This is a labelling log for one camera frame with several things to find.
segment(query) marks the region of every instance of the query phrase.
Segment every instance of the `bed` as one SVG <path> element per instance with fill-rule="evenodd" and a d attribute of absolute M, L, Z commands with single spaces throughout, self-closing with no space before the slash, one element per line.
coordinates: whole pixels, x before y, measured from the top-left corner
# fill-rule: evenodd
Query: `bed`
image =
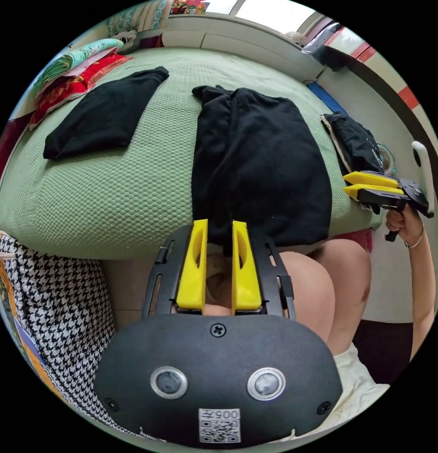
<path fill-rule="evenodd" d="M 131 145 L 43 159 L 46 136 L 79 100 L 63 105 L 16 147 L 0 188 L 0 230 L 41 253 L 97 260 L 154 255 L 166 236 L 192 221 L 190 176 L 200 103 L 192 88 L 247 87 L 294 101 L 315 137 L 332 187 L 330 236 L 376 228 L 381 219 L 343 192 L 335 148 L 320 115 L 326 105 L 301 82 L 230 54 L 200 49 L 138 50 L 99 82 L 164 66 L 170 77 L 143 113 Z"/>

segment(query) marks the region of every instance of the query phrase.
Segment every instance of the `white handle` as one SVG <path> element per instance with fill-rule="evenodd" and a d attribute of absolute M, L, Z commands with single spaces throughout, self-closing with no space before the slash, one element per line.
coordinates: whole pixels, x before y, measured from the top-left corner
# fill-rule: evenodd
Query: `white handle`
<path fill-rule="evenodd" d="M 422 173 L 421 190 L 428 201 L 428 213 L 434 213 L 434 183 L 432 180 L 432 171 L 428 150 L 420 142 L 412 142 L 412 148 L 416 151 L 420 159 L 420 170 Z"/>

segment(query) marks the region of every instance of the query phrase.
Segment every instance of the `fan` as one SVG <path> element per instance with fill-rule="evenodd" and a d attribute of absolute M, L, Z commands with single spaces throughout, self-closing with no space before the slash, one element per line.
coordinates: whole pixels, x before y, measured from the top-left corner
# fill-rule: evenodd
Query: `fan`
<path fill-rule="evenodd" d="M 387 176 L 395 176 L 397 168 L 395 167 L 395 158 L 385 145 L 378 143 L 380 158 L 382 159 L 382 166 L 384 173 Z"/>

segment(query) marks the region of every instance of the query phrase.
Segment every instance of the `black and white checkered fabric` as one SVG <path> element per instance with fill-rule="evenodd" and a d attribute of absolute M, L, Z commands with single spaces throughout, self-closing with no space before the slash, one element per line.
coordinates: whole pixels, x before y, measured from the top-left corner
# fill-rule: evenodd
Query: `black and white checkered fabric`
<path fill-rule="evenodd" d="M 115 334 L 100 263 L 39 254 L 5 234 L 0 252 L 15 256 L 4 263 L 18 321 L 55 388 L 83 414 L 135 435 L 113 422 L 93 390 L 98 362 Z"/>

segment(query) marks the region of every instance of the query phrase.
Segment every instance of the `qr code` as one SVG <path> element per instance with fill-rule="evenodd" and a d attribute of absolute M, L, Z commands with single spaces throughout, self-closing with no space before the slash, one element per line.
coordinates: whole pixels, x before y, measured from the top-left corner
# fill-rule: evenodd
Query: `qr code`
<path fill-rule="evenodd" d="M 200 442 L 234 444 L 241 441 L 239 409 L 200 409 Z"/>

